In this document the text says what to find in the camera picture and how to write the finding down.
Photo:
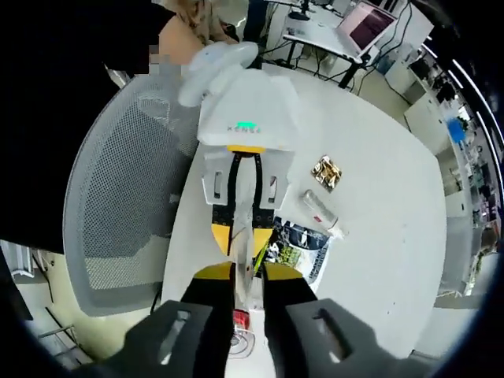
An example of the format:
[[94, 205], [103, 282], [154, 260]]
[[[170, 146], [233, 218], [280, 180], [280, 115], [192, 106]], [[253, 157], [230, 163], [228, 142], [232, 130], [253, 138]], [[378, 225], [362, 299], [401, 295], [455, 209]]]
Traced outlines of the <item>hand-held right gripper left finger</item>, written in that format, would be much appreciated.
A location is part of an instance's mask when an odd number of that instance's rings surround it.
[[127, 332], [120, 377], [223, 377], [233, 336], [233, 264], [193, 276], [181, 300], [168, 300]]

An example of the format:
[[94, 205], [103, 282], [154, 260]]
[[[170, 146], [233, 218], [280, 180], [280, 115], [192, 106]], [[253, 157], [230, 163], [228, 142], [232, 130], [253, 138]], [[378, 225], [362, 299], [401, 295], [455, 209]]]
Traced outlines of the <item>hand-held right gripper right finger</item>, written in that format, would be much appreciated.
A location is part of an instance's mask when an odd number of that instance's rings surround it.
[[319, 299], [286, 265], [262, 268], [265, 336], [277, 377], [385, 377], [394, 357], [373, 329], [333, 300]]

